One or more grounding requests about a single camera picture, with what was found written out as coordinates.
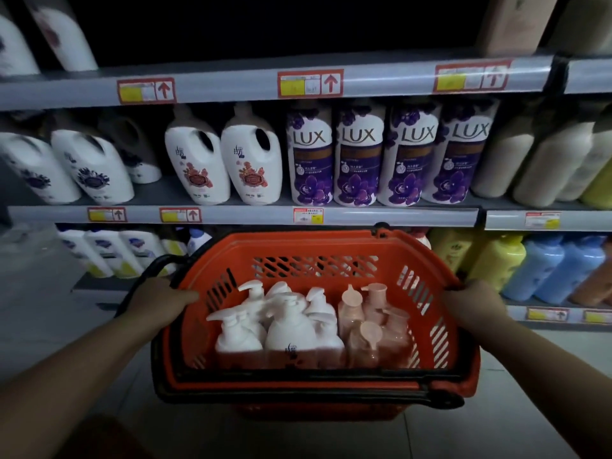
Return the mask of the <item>person's left hand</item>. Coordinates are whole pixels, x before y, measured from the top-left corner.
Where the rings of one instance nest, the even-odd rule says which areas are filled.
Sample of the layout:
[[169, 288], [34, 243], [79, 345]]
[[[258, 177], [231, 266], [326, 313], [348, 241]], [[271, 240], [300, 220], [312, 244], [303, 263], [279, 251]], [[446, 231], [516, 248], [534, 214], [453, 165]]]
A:
[[157, 332], [172, 324], [187, 306], [172, 307], [169, 305], [166, 293], [170, 289], [174, 288], [170, 286], [168, 278], [146, 279], [134, 292], [124, 316], [151, 332]]

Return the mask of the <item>person's right hand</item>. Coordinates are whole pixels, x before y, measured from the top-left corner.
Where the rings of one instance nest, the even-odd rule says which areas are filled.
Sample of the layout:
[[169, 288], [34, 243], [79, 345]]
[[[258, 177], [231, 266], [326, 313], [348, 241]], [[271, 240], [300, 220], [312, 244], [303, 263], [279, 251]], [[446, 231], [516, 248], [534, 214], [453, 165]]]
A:
[[463, 289], [468, 290], [468, 314], [452, 316], [461, 328], [470, 332], [479, 345], [486, 346], [494, 334], [510, 320], [506, 305], [498, 292], [484, 280], [467, 281]]

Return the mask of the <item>red plastic shopping basket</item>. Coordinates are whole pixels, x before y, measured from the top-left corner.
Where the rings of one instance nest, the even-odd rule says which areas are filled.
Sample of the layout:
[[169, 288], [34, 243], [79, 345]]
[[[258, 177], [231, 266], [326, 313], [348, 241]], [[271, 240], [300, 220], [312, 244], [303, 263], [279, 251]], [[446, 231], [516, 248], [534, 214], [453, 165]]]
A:
[[[392, 420], [415, 404], [449, 410], [476, 394], [480, 350], [440, 303], [461, 283], [431, 250], [394, 229], [235, 231], [211, 239], [191, 256], [155, 259], [119, 305], [123, 314], [146, 278], [177, 265], [171, 287], [199, 293], [150, 344], [157, 397], [171, 404], [228, 404], [262, 421]], [[332, 304], [354, 288], [382, 283], [409, 315], [411, 348], [405, 368], [221, 368], [215, 354], [215, 311], [247, 298], [239, 285], [284, 281], [294, 292], [324, 289]]]

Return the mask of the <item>person's left forearm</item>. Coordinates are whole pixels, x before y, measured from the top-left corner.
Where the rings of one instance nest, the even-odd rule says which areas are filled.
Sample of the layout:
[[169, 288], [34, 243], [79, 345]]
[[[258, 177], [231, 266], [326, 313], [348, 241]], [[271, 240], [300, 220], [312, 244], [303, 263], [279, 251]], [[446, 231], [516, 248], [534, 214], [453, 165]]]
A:
[[164, 325], [126, 312], [0, 386], [0, 459], [52, 459]]

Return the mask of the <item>person's right forearm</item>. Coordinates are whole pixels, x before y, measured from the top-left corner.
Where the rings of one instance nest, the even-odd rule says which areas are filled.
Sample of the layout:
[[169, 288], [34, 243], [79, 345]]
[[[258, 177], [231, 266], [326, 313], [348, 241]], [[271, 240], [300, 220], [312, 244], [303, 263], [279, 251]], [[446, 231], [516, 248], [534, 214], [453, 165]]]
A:
[[612, 459], [612, 378], [505, 315], [470, 332], [581, 459]]

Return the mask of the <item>yellow pump bottle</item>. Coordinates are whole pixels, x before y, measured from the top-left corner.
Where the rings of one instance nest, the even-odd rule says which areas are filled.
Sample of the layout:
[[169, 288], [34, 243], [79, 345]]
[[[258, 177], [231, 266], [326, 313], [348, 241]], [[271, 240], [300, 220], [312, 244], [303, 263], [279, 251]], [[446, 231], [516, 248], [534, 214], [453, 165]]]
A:
[[453, 273], [458, 272], [474, 236], [474, 228], [433, 228], [428, 233], [432, 251]]
[[507, 233], [487, 243], [467, 275], [467, 281], [484, 280], [501, 292], [526, 258], [523, 233]]

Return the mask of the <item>white bottle blue cap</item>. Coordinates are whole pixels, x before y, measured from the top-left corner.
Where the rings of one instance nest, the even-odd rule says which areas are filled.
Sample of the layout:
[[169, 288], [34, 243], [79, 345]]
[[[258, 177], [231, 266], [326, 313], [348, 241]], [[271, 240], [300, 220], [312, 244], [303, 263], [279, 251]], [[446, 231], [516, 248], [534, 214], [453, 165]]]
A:
[[189, 256], [193, 256], [199, 248], [212, 239], [212, 235], [203, 228], [189, 228], [188, 233], [187, 253]]

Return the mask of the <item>white bottle blue yellow label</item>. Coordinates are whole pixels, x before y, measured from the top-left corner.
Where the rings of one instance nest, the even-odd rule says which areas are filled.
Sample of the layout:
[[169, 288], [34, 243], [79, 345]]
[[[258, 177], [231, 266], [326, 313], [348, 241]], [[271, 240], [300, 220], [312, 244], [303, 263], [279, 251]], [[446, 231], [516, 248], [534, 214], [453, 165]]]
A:
[[159, 236], [150, 229], [123, 229], [119, 231], [119, 236], [144, 270], [160, 256], [169, 254]]
[[108, 264], [115, 277], [122, 279], [138, 278], [144, 272], [141, 263], [123, 241], [118, 231], [90, 229], [85, 232], [85, 239]]
[[79, 261], [94, 278], [110, 278], [113, 271], [103, 257], [85, 239], [85, 231], [69, 224], [57, 224], [57, 235], [70, 254]]

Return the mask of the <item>pink pump bottle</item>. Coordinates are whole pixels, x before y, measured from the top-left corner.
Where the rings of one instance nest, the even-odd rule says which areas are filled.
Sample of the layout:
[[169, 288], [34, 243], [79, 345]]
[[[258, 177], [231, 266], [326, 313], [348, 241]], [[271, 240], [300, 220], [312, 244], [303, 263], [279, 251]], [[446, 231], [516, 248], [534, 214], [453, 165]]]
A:
[[383, 331], [379, 324], [372, 321], [356, 324], [348, 337], [348, 368], [378, 368], [382, 338]]
[[348, 285], [341, 295], [338, 306], [339, 336], [346, 343], [351, 331], [359, 326], [365, 319], [363, 312], [363, 295], [360, 291]]
[[398, 370], [409, 366], [413, 347], [409, 335], [409, 313], [396, 307], [383, 309], [387, 316], [379, 343], [379, 362], [383, 369]]
[[386, 296], [387, 286], [383, 283], [371, 283], [361, 287], [361, 291], [367, 293], [362, 306], [365, 321], [383, 326], [386, 322], [384, 310], [389, 307]]

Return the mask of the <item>grey metal shelf board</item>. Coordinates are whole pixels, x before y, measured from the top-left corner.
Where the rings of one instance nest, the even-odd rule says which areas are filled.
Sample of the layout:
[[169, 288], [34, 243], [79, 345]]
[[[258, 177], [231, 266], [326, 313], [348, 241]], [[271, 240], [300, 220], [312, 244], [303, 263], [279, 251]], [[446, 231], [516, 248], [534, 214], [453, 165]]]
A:
[[[284, 189], [281, 198], [266, 206], [249, 206], [233, 194], [226, 203], [216, 206], [198, 206], [189, 198], [175, 177], [164, 177], [154, 184], [135, 187], [135, 197], [114, 207], [125, 207], [127, 223], [164, 224], [158, 208], [199, 207], [202, 224], [279, 225], [293, 226], [293, 209], [299, 208]], [[38, 198], [21, 180], [0, 182], [0, 214], [16, 223], [90, 223], [88, 207], [96, 205], [83, 195], [68, 205], [50, 206]], [[324, 207], [324, 224], [312, 226], [374, 226], [386, 223], [390, 226], [442, 226], [472, 227], [478, 218], [478, 207], [472, 201], [459, 205], [435, 205], [419, 202], [409, 208], [389, 208], [379, 203], [365, 208], [348, 208], [336, 203]]]
[[[511, 301], [503, 298], [507, 307], [507, 314], [515, 321], [521, 323], [525, 327], [532, 330], [544, 330], [544, 331], [578, 331], [578, 332], [603, 332], [612, 333], [612, 325], [591, 325], [583, 322], [583, 312], [587, 309], [597, 310], [612, 310], [612, 307], [608, 305], [598, 305], [596, 307], [582, 307], [579, 305], [572, 304], [570, 302], [564, 302], [561, 305], [550, 305], [541, 302], [537, 299], [530, 299], [523, 302]], [[526, 307], [561, 307], [568, 308], [570, 310], [569, 320], [566, 323], [547, 323], [541, 321], [526, 321]]]
[[432, 92], [436, 65], [497, 59], [514, 60], [507, 87], [485, 93], [539, 92], [547, 82], [553, 54], [478, 59], [471, 51], [460, 50], [374, 52], [55, 71], [0, 79], [0, 111], [121, 106], [116, 80], [139, 77], [173, 77], [182, 104], [270, 101], [279, 99], [277, 72], [292, 69], [344, 69], [340, 98], [444, 95]]
[[482, 222], [486, 231], [526, 231], [524, 214], [527, 211], [562, 212], [560, 232], [612, 232], [612, 210], [596, 210], [578, 202], [554, 202], [546, 208], [529, 208], [510, 198], [478, 198]]
[[564, 94], [612, 93], [612, 55], [569, 59]]
[[91, 274], [84, 274], [72, 287], [73, 293], [127, 293], [136, 283], [136, 278], [96, 278]]

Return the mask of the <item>blue pump bottle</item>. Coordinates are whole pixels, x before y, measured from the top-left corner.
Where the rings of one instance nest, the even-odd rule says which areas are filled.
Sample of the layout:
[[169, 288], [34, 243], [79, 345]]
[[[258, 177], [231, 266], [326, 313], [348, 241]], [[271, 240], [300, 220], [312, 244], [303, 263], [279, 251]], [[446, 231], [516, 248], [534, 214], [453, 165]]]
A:
[[523, 302], [533, 296], [565, 256], [562, 233], [537, 233], [524, 241], [526, 257], [501, 291], [511, 301]]
[[550, 305], [561, 305], [600, 265], [606, 254], [601, 234], [572, 234], [564, 239], [564, 258], [535, 291], [534, 297]]

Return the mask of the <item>group of white pump bottles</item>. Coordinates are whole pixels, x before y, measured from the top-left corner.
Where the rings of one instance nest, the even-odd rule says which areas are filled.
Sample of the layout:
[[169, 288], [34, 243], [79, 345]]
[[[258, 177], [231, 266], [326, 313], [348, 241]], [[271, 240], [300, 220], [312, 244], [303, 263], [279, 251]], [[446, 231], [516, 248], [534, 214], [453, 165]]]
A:
[[336, 370], [345, 367], [345, 344], [335, 308], [325, 291], [293, 292], [284, 281], [268, 291], [259, 280], [238, 287], [247, 291], [241, 304], [206, 318], [220, 322], [214, 349], [226, 370]]

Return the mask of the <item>white jug red flower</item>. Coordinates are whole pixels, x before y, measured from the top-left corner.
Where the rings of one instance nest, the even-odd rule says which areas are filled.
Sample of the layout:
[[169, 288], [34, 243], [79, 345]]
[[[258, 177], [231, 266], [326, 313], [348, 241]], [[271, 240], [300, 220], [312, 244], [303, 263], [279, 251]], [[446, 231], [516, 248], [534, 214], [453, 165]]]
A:
[[279, 138], [249, 102], [237, 102], [233, 109], [220, 137], [225, 168], [244, 203], [273, 204], [280, 199], [283, 182]]
[[175, 104], [173, 113], [164, 145], [179, 181], [198, 205], [226, 202], [231, 196], [231, 181], [217, 132], [197, 118], [188, 105]]

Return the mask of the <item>purple flower body wash bottle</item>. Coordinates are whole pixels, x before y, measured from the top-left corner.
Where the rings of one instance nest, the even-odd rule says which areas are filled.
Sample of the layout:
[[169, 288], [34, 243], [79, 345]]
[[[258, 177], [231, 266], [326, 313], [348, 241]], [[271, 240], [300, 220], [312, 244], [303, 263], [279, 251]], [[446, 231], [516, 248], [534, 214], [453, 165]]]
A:
[[388, 114], [388, 129], [377, 200], [392, 208], [418, 203], [440, 124], [441, 104], [431, 97], [397, 101]]
[[458, 97], [446, 101], [424, 178], [422, 199], [437, 204], [463, 202], [498, 111], [500, 99]]
[[332, 110], [297, 100], [287, 114], [289, 182], [293, 201], [321, 207], [333, 199]]
[[350, 101], [338, 113], [333, 198], [346, 207], [375, 203], [381, 171], [386, 108], [371, 98]]

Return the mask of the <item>white jug purple flower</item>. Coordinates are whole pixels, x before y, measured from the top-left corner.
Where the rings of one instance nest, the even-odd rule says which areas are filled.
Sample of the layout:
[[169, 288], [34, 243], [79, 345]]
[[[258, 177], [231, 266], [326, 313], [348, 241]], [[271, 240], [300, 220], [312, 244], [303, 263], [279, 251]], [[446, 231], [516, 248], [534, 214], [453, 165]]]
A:
[[50, 143], [68, 174], [98, 205], [118, 206], [134, 198], [133, 183], [116, 147], [96, 131], [57, 128]]
[[146, 133], [137, 122], [111, 108], [103, 109], [98, 129], [116, 147], [134, 184], [152, 184], [162, 178], [162, 170]]
[[80, 188], [41, 138], [0, 131], [0, 156], [43, 202], [66, 205], [81, 198]]

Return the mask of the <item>cream plastic bottle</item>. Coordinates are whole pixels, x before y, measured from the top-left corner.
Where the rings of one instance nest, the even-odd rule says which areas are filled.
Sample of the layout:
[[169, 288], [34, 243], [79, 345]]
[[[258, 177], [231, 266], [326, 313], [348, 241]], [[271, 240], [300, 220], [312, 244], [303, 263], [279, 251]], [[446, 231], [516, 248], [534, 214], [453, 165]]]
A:
[[572, 113], [557, 112], [556, 122], [535, 148], [512, 198], [529, 208], [553, 204], [571, 176], [593, 148], [595, 121], [608, 106], [607, 101], [576, 102]]
[[534, 117], [540, 99], [524, 101], [517, 115], [504, 123], [488, 143], [470, 189], [480, 198], [504, 195], [531, 149]]
[[581, 166], [557, 195], [556, 201], [577, 200], [612, 159], [612, 113], [599, 118], [593, 128], [592, 148]]

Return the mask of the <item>yellow-green plastic bottle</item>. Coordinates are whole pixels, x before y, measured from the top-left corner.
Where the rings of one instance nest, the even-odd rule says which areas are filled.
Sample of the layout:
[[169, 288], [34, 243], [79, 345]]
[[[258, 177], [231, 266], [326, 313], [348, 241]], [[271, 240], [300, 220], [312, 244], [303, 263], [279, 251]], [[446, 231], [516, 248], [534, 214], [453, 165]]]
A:
[[612, 210], [612, 159], [596, 175], [579, 201], [597, 210]]

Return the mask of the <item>black shelf upright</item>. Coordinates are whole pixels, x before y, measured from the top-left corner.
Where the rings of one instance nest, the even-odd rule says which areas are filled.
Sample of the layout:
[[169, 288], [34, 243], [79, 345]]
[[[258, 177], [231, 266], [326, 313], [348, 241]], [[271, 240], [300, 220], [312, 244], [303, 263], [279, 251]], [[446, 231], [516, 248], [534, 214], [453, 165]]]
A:
[[569, 76], [569, 66], [573, 59], [571, 54], [555, 54], [542, 93], [546, 97], [561, 97], [566, 95]]

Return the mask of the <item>brown cardboard box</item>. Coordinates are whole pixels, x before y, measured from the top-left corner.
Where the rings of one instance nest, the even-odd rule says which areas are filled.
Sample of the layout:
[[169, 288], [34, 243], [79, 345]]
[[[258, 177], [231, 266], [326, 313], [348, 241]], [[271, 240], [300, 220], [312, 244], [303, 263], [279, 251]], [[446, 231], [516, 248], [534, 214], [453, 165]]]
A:
[[489, 0], [477, 36], [482, 57], [536, 52], [558, 0]]

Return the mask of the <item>white bottle dark print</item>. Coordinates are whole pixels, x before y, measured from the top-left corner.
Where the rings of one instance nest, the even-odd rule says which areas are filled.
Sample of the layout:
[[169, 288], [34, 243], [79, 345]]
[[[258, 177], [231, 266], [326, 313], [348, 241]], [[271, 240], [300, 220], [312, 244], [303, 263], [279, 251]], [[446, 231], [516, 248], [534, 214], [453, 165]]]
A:
[[96, 71], [98, 65], [67, 0], [24, 0], [57, 60], [71, 73]]
[[33, 76], [40, 73], [25, 37], [0, 0], [0, 77]]

